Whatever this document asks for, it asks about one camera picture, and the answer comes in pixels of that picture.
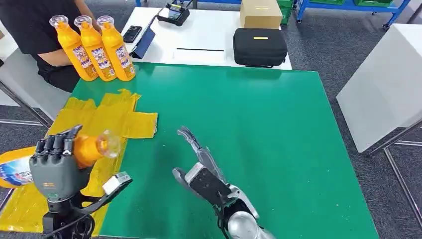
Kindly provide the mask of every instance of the white table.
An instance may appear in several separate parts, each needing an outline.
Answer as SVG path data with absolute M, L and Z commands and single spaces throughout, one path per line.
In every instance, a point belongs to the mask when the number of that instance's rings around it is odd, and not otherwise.
M 145 28 L 159 10 L 160 8 L 155 7 L 135 7 L 123 28 L 122 35 L 131 25 Z M 165 64 L 244 67 L 236 64 L 233 56 L 233 35 L 236 29 L 240 28 L 240 12 L 191 9 L 189 12 L 190 16 L 180 27 L 156 19 L 151 25 L 156 35 L 145 56 L 143 59 L 133 58 L 132 60 Z M 129 52 L 134 47 L 134 43 L 126 44 Z M 283 64 L 273 69 L 291 70 L 289 56 Z
M 422 118 L 422 25 L 393 24 L 337 95 L 358 152 Z

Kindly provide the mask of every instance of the robotic hand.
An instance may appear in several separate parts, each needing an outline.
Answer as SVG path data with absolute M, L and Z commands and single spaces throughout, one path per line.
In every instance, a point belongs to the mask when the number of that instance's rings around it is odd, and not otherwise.
M 38 141 L 29 160 L 35 186 L 47 198 L 48 212 L 43 216 L 45 238 L 91 238 L 95 222 L 90 214 L 132 182 L 128 174 L 121 172 L 103 185 L 102 197 L 85 196 L 80 192 L 87 186 L 92 171 L 92 167 L 79 169 L 73 155 L 75 137 L 81 128 L 77 125 Z M 91 204 L 84 208 L 83 202 Z
M 202 148 L 185 126 L 177 133 L 192 146 L 199 162 L 187 174 L 174 168 L 173 175 L 185 188 L 211 203 L 225 238 L 229 239 L 228 231 L 233 239 L 275 239 L 257 224 L 259 215 L 242 190 L 226 182 L 208 148 Z

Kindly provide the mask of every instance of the green table surface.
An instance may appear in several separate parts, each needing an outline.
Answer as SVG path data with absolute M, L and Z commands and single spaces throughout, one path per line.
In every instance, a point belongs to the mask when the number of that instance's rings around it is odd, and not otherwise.
M 130 82 L 79 81 L 72 96 L 126 88 L 136 111 L 158 112 L 153 139 L 130 139 L 121 171 L 132 178 L 110 204 L 101 235 L 222 239 L 211 205 L 179 185 L 174 167 L 197 161 L 176 134 L 208 146 L 280 239 L 378 238 L 317 72 L 135 64 Z

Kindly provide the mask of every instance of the bottle cap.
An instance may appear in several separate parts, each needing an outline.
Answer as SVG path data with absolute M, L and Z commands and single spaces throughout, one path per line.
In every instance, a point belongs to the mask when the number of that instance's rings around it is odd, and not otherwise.
M 120 153 L 120 138 L 106 130 L 97 138 L 97 149 L 102 156 L 116 158 Z
M 111 16 L 100 16 L 97 19 L 98 26 L 101 27 L 101 29 L 110 29 L 112 26 L 114 26 L 114 18 Z
M 73 23 L 75 26 L 79 27 L 79 29 L 89 29 L 92 26 L 92 18 L 85 15 L 78 16 Z
M 55 15 L 50 18 L 49 22 L 56 29 L 63 29 L 69 25 L 69 19 L 64 15 Z

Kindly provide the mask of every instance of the smartphone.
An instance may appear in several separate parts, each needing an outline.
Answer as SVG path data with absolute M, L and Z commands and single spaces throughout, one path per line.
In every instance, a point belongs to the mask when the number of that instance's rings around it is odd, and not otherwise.
M 123 35 L 123 42 L 132 43 L 142 30 L 142 26 L 130 26 Z

